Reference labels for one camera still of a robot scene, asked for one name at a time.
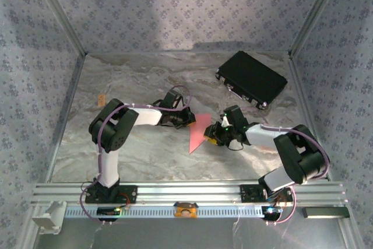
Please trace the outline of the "aluminium frame post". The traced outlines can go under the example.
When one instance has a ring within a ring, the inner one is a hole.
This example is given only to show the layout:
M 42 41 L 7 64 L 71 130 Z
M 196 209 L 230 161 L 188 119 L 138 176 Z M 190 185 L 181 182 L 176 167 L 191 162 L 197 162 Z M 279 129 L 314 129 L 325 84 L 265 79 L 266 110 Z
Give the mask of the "aluminium frame post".
M 315 0 L 314 3 L 311 5 L 311 8 L 305 18 L 304 23 L 300 28 L 300 31 L 297 33 L 291 47 L 288 50 L 288 54 L 291 59 L 295 58 L 301 51 L 328 1 L 329 0 Z

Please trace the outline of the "orange cartoon figure sticker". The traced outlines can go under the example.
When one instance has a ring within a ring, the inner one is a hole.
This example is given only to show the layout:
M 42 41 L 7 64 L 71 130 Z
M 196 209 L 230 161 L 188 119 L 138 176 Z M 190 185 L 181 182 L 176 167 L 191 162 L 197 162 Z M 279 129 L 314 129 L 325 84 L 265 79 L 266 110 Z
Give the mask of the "orange cartoon figure sticker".
M 176 202 L 174 204 L 176 218 L 197 218 L 198 217 L 198 205 L 197 203 L 189 202 Z

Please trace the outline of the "small circuit board with light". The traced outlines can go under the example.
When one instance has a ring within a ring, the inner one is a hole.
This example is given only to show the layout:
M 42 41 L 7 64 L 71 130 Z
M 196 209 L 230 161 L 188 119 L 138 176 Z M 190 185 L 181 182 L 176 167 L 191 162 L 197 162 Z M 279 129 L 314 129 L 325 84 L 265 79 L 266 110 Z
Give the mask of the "small circuit board with light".
M 118 216 L 121 214 L 121 208 L 118 207 L 98 207 L 96 215 L 99 216 Z
M 264 215 L 263 220 L 276 222 L 280 220 L 283 209 L 279 206 L 263 206 L 262 213 Z

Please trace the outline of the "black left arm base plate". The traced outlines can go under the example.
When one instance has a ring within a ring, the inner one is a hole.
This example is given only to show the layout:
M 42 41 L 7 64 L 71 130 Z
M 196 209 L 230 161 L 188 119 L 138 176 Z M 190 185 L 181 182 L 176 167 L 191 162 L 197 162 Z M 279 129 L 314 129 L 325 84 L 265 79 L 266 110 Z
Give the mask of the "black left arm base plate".
M 110 188 L 96 184 L 88 188 L 86 204 L 135 204 L 138 187 L 136 185 L 113 185 Z

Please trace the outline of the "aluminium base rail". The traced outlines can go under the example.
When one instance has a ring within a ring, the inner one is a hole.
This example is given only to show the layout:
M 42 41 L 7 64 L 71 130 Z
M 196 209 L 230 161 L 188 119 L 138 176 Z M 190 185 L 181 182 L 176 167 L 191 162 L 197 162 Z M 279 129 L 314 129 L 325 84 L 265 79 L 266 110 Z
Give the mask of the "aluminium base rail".
M 257 185 L 249 180 L 209 180 L 209 181 L 159 181 L 123 182 L 136 194 L 136 206 L 169 206 L 175 202 L 196 202 L 199 206 L 240 205 L 241 185 Z M 348 203 L 341 182 L 319 180 L 303 185 L 295 185 L 297 204 L 300 206 L 340 206 Z M 65 201 L 78 206 L 80 183 L 37 184 L 32 190 L 31 204 L 46 205 L 51 201 Z

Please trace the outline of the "pink paper sheet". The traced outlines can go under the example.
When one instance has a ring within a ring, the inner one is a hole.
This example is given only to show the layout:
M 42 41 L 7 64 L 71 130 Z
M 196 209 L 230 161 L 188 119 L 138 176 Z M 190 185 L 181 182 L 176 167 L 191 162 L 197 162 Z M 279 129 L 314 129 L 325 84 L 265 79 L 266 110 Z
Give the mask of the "pink paper sheet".
M 196 114 L 195 122 L 189 126 L 189 153 L 195 151 L 204 141 L 204 133 L 208 126 L 212 124 L 210 114 Z

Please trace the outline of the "white plastic bracket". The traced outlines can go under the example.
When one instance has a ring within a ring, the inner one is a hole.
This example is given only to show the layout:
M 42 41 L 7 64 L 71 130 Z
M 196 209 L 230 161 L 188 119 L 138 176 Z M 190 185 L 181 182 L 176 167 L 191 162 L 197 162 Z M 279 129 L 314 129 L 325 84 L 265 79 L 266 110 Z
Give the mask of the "white plastic bracket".
M 65 201 L 52 201 L 42 214 L 31 219 L 37 225 L 40 234 L 57 235 L 62 229 L 66 209 Z

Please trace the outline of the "aluminium table side rail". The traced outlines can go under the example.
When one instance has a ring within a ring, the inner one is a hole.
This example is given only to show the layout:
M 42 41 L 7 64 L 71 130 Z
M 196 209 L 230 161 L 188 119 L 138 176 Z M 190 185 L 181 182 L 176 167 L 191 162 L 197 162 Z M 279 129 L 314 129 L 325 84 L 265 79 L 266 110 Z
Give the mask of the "aluminium table side rail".
M 300 110 L 301 118 L 305 122 L 305 125 L 309 128 L 309 130 L 313 133 L 316 137 L 316 140 L 323 145 L 322 141 L 320 140 L 319 133 L 315 128 L 315 123 L 312 119 L 313 113 L 310 109 L 308 104 L 308 100 L 305 94 L 305 88 L 302 84 L 301 77 L 299 71 L 296 68 L 296 63 L 293 61 L 292 56 L 288 55 L 288 71 L 290 75 L 290 80 L 295 88 L 296 95 L 297 95 L 297 105 Z
M 82 72 L 83 64 L 85 62 L 86 54 L 78 56 L 76 60 L 75 67 L 72 72 L 72 77 L 69 82 L 67 92 L 64 98 L 64 102 L 62 103 L 61 112 L 59 115 L 59 119 L 57 121 L 57 125 L 52 137 L 52 142 L 50 149 L 48 151 L 49 161 L 48 161 L 48 169 L 46 175 L 44 177 L 44 183 L 50 183 L 52 179 L 52 175 L 55 168 L 55 160 L 57 157 L 58 149 L 61 144 L 64 131 L 66 128 L 66 123 L 68 121 L 69 112 L 71 110 L 72 102 L 75 96 L 76 88 L 78 86 L 78 82 L 80 79 L 80 75 Z

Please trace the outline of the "black hard case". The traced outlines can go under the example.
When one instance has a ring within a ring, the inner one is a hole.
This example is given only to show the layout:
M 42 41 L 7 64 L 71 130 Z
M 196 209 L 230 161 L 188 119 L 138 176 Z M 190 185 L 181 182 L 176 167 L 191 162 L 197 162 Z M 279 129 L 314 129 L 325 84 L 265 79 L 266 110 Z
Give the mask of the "black hard case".
M 244 51 L 238 51 L 218 67 L 216 78 L 242 100 L 265 110 L 288 81 Z

